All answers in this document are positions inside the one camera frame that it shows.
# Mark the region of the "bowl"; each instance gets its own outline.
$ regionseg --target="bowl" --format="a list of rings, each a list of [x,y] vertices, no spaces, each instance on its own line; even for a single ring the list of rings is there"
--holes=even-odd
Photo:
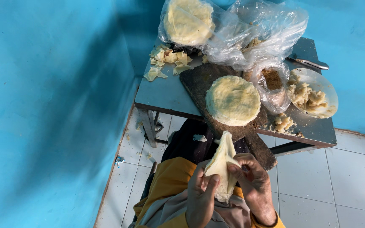
[[[302,109],[302,108],[298,107],[297,105],[295,105],[291,99],[291,96],[289,96],[290,100],[294,104],[294,106],[296,106],[302,113],[305,113],[305,114],[307,114],[311,117],[315,117],[315,118],[329,118],[336,113],[337,108],[339,106],[337,94],[336,94],[336,91],[335,91],[335,88],[333,87],[333,85],[325,77],[323,77],[318,72],[315,72],[313,70],[309,70],[306,68],[297,68],[297,69],[291,70],[290,75],[292,75],[292,74],[295,74],[295,75],[301,77],[298,84],[302,84],[302,83],[306,82],[307,84],[309,84],[308,87],[311,87],[312,90],[314,90],[316,92],[318,92],[318,91],[324,92],[325,93],[324,102],[328,103],[328,105],[326,107],[308,109],[308,111],[307,111],[307,110]]]

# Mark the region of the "hand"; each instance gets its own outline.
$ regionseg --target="hand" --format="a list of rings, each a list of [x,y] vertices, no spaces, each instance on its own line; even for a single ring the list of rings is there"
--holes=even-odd
[[[249,171],[245,172],[232,164],[228,166],[229,172],[242,187],[246,204],[259,223],[266,226],[274,225],[277,216],[272,204],[270,177],[267,172],[250,153],[236,154],[234,159]]]
[[[203,185],[204,169],[210,160],[198,163],[191,179],[188,181],[188,201],[185,219],[189,228],[205,227],[213,214],[214,194],[219,186],[219,175],[212,175]]]

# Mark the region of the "fingernail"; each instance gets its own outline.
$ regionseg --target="fingernail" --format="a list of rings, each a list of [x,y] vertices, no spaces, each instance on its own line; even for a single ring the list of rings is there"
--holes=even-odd
[[[230,167],[229,167],[229,171],[231,171],[231,172],[235,172],[235,171],[236,171],[236,167],[234,167],[234,166],[230,166]]]
[[[216,182],[218,182],[218,181],[219,181],[219,178],[220,178],[220,177],[219,177],[219,175],[214,175],[214,176],[213,176],[213,179],[214,179]]]

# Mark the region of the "white tile floor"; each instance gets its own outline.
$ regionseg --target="white tile floor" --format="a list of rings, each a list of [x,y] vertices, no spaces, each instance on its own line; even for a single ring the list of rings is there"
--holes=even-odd
[[[180,129],[185,118],[160,114],[164,129],[160,139]],[[152,162],[166,148],[149,146],[138,130],[139,117],[134,109],[127,126],[129,140],[122,140],[119,156],[125,158],[115,168],[104,203],[98,215],[98,228],[126,228],[132,222],[133,205],[140,200]],[[338,145],[277,157],[278,165],[269,171],[274,207],[286,227],[357,228],[365,227],[365,137],[336,132]],[[263,136],[267,146],[287,142]]]

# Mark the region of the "wooden cutting board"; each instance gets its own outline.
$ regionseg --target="wooden cutting board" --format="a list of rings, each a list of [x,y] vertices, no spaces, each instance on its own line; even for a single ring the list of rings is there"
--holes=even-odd
[[[265,123],[267,123],[266,109],[261,105],[261,109],[257,117],[246,126],[227,126],[216,121],[208,113],[205,106],[206,91],[210,89],[214,80],[226,76],[234,75],[241,77],[241,72],[233,70],[230,66],[221,66],[216,64],[204,64],[197,66],[193,70],[186,70],[180,74],[180,80],[185,89],[190,94],[195,105],[205,118],[211,132],[216,138],[222,136],[223,131],[229,131],[232,134],[233,142],[241,138],[245,138],[246,144],[250,152],[254,155],[261,166],[266,170],[271,170],[277,161],[275,156],[254,131]]]

